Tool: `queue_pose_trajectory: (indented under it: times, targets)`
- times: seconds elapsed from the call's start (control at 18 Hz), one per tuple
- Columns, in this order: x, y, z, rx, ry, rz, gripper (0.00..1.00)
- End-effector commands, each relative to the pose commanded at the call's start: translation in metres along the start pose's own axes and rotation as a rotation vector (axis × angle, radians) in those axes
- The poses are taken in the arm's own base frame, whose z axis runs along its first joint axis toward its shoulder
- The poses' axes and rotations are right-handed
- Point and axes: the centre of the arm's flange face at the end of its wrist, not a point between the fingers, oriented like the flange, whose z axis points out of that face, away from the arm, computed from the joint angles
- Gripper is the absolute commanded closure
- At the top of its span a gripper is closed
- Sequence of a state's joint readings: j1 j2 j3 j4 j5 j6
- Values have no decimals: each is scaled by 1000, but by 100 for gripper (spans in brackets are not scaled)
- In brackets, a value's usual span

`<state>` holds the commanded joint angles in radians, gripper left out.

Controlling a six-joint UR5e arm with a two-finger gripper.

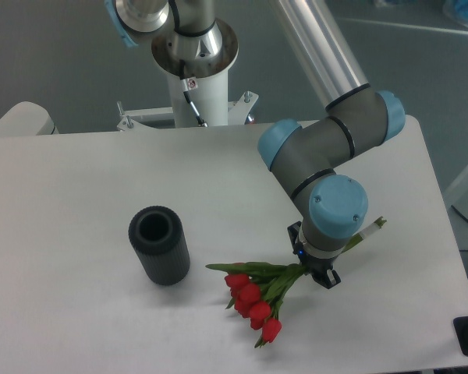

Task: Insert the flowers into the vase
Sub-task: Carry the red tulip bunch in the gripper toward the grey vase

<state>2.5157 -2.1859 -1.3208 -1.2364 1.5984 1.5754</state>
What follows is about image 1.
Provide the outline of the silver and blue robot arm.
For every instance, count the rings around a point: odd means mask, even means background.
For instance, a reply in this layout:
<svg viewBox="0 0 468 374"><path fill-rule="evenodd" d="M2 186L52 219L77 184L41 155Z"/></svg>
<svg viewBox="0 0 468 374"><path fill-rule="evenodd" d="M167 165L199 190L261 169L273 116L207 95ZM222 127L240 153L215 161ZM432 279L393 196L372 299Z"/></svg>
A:
<svg viewBox="0 0 468 374"><path fill-rule="evenodd" d="M107 1L122 42L149 41L166 74L176 127L243 123L247 113L228 102L228 70L239 45L211 1ZM271 7L327 115L307 127L286 119L261 135L257 149L300 212L289 227L294 253L326 288L339 281L335 259L358 231L368 200L363 187L335 169L398 135L401 101L371 88L323 1L273 1Z"/></svg>

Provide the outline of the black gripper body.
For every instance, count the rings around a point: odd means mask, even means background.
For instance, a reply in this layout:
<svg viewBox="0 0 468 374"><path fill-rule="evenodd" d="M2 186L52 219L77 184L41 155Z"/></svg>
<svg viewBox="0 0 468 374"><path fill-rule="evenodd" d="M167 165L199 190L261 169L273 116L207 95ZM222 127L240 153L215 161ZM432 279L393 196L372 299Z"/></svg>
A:
<svg viewBox="0 0 468 374"><path fill-rule="evenodd" d="M302 249L292 249L292 252L300 259L300 262L309 268L324 268L332 267L335 261L335 251L323 251L312 246L303 234L303 229L300 228L299 240L302 244Z"/></svg>

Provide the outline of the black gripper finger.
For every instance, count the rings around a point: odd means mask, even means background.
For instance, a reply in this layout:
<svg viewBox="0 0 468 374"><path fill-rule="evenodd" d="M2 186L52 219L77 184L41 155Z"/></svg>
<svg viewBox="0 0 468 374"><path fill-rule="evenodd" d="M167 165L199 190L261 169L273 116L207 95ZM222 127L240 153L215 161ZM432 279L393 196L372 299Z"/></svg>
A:
<svg viewBox="0 0 468 374"><path fill-rule="evenodd" d="M289 240L293 249L302 249L302 244L299 240L300 228L301 221L297 221L294 224L287 227Z"/></svg>
<svg viewBox="0 0 468 374"><path fill-rule="evenodd" d="M314 282L326 289L331 289L341 283L341 278L333 267L309 268L308 273Z"/></svg>

